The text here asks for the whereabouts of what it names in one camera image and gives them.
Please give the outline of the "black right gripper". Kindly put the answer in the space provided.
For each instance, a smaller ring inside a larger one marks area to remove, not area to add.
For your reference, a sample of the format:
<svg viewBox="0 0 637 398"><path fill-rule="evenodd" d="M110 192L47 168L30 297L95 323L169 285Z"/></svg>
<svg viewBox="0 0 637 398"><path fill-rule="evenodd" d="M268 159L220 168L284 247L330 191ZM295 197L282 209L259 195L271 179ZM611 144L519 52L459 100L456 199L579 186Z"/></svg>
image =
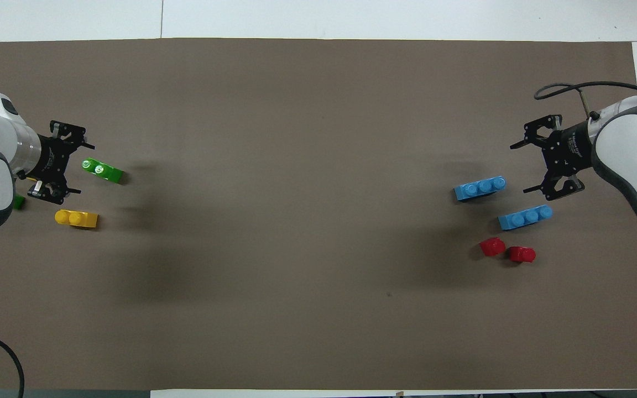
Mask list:
<svg viewBox="0 0 637 398"><path fill-rule="evenodd" d="M586 189L577 173L592 167L592 143L588 123L560 129L562 115L548 115L525 123L521 141L511 144L516 150L527 145L542 149L546 174L541 184L523 189L523 193L540 192L547 201L556 201ZM545 128L549 136L538 133Z"/></svg>

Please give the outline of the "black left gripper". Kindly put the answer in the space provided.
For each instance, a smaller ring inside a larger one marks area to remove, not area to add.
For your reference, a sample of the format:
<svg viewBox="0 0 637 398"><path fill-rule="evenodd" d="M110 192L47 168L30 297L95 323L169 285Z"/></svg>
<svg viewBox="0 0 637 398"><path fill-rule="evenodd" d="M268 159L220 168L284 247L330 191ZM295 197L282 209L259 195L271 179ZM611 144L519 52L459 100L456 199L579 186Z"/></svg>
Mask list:
<svg viewBox="0 0 637 398"><path fill-rule="evenodd" d="M64 176L73 146L94 150L86 138L86 128L61 121L50 121L52 137L37 135L41 152L35 164L35 179L29 189L28 197L41 201L65 201L71 195L79 195L82 191L71 188Z"/></svg>

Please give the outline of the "blue three-stud toy brick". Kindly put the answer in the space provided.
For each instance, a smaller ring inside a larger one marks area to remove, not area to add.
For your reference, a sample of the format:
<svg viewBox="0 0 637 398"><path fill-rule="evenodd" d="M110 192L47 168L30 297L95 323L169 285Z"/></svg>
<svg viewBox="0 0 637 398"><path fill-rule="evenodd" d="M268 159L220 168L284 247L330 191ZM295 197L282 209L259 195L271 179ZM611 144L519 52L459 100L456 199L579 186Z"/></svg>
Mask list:
<svg viewBox="0 0 637 398"><path fill-rule="evenodd" d="M547 205L529 207L523 211L500 215L498 217L498 222L503 231L508 231L549 219L553 216L553 213L553 209Z"/></svg>
<svg viewBox="0 0 637 398"><path fill-rule="evenodd" d="M502 191L507 186L507 180L501 175L471 183L461 184L453 189L458 202L472 201L477 197L490 196Z"/></svg>

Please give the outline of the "brown table mat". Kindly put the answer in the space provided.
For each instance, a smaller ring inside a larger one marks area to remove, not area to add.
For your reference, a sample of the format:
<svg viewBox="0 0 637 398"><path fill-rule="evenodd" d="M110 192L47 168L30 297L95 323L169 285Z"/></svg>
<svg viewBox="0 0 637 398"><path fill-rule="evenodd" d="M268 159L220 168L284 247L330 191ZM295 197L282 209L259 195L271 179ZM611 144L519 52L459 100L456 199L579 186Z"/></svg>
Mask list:
<svg viewBox="0 0 637 398"><path fill-rule="evenodd" d="M497 220L545 203L523 124L584 119L534 91L597 80L635 82L629 43L0 43L33 129L86 128L64 208L99 215L29 198L0 228L0 339L28 390L637 388L622 195L589 169L551 219Z"/></svg>

